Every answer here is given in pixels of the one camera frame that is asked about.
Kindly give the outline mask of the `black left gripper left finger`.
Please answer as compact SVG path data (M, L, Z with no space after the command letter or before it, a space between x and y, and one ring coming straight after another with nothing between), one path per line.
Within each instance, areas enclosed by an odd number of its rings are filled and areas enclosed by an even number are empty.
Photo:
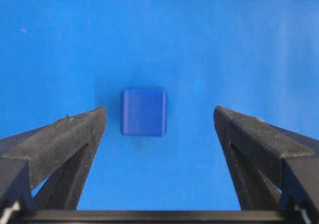
M1 208L76 209L105 128L97 107L1 139Z

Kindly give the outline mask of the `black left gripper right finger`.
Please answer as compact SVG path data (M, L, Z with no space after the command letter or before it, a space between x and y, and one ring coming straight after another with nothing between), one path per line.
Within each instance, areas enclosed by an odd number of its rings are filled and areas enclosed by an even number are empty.
M241 209L319 209L316 139L222 106L213 118Z

